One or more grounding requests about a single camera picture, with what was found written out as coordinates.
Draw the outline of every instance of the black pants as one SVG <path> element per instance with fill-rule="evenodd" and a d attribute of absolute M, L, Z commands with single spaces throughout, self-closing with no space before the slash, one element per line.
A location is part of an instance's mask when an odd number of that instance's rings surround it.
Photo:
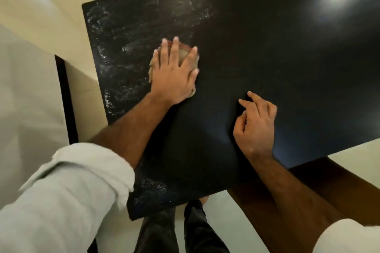
<path fill-rule="evenodd" d="M 161 211 L 142 222 L 135 253 L 178 253 L 174 232 L 176 209 Z M 207 223 L 199 200 L 185 208 L 185 247 L 187 253 L 229 253 L 229 250 Z"/>

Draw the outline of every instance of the pant leg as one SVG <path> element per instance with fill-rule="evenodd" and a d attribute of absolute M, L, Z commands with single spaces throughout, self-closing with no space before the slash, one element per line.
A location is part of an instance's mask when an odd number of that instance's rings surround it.
<path fill-rule="evenodd" d="M 174 232 L 176 208 L 144 218 L 134 253 L 179 253 Z"/>
<path fill-rule="evenodd" d="M 229 253 L 223 241 L 207 223 L 199 200 L 185 208 L 185 247 L 187 253 Z"/>

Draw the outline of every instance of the sleeve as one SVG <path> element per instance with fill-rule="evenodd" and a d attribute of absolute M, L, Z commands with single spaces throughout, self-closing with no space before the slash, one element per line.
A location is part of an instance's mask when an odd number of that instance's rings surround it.
<path fill-rule="evenodd" d="M 380 227 L 365 227 L 352 219 L 332 224 L 319 237 L 313 253 L 380 252 Z"/>
<path fill-rule="evenodd" d="M 125 207 L 134 179 L 109 149 L 78 143 L 58 150 L 0 211 L 0 252 L 86 252 L 111 206 Z"/>

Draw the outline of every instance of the bare foot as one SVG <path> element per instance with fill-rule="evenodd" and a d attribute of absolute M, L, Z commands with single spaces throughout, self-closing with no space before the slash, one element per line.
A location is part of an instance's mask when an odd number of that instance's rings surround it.
<path fill-rule="evenodd" d="M 207 200 L 208 200 L 209 197 L 210 196 L 206 196 L 206 197 L 202 197 L 202 198 L 199 199 L 199 201 L 201 201 L 201 203 L 202 203 L 202 206 L 207 202 Z"/>

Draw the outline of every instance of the hand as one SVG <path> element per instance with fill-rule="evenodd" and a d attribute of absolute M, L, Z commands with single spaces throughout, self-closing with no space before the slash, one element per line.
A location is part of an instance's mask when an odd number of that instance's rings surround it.
<path fill-rule="evenodd" d="M 246 110 L 236 119 L 236 143 L 250 161 L 255 157 L 272 157 L 277 106 L 255 93 L 249 91 L 247 94 L 253 102 L 239 99 Z"/>
<path fill-rule="evenodd" d="M 170 106 L 189 98 L 195 90 L 195 80 L 199 69 L 191 70 L 193 60 L 197 58 L 197 47 L 193 47 L 189 55 L 179 66 L 179 39 L 174 37 L 173 45 L 168 53 L 168 40 L 161 43 L 161 57 L 157 49 L 152 59 L 152 88 L 150 92 L 168 102 Z"/>

